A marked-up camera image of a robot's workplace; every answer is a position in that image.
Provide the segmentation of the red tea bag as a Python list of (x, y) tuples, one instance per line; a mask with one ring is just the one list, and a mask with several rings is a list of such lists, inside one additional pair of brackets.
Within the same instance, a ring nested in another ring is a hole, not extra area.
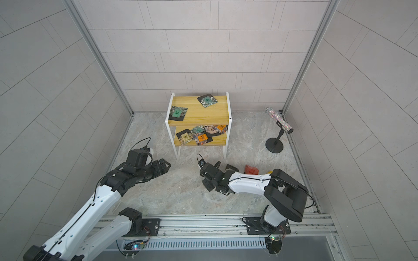
[(259, 169), (253, 166), (246, 165), (244, 168), (244, 173), (248, 175), (258, 175)]

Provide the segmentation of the green label tea bag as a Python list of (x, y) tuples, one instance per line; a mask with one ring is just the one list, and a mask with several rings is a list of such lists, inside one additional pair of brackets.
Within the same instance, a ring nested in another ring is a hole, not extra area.
[(172, 106), (169, 112), (168, 119), (172, 121), (183, 121), (187, 111), (188, 108)]

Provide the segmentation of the yellow label tea bag floor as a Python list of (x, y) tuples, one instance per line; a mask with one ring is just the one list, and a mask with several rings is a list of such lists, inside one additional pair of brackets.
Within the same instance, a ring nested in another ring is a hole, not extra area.
[(218, 103), (217, 99), (212, 94), (199, 96), (197, 97), (197, 100), (204, 108), (210, 107)]

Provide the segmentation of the white label tea bag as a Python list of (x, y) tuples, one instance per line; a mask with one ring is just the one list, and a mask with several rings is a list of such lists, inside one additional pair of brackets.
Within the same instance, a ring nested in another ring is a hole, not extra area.
[(232, 165), (230, 165), (230, 164), (227, 164), (227, 165), (226, 165), (225, 170), (226, 170), (226, 171), (234, 171), (234, 172), (239, 172), (239, 169), (238, 169), (238, 168), (236, 168), (236, 167), (234, 167), (234, 166), (232, 166)]

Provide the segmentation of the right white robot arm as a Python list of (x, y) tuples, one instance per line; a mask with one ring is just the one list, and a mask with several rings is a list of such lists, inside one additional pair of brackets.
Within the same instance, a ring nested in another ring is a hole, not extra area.
[(259, 221), (246, 219), (246, 223), (259, 231), (273, 234), (286, 220), (300, 223), (310, 197), (307, 188), (289, 176), (283, 170), (274, 169), (270, 174), (251, 175), (238, 172), (238, 169), (227, 165), (225, 171), (215, 165), (198, 161), (203, 185), (208, 191), (215, 190), (225, 196), (247, 193), (264, 196), (268, 202)]

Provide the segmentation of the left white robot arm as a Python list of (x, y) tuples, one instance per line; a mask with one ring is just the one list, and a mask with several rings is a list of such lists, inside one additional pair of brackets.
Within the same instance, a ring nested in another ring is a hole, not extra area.
[(25, 261), (92, 261), (101, 252), (127, 234), (138, 235), (145, 229), (142, 214), (132, 208), (122, 210), (109, 225), (88, 236), (94, 226), (129, 189), (166, 174), (171, 164), (154, 160), (147, 146), (132, 149), (125, 162), (99, 179), (92, 197), (67, 224), (43, 245), (31, 246)]

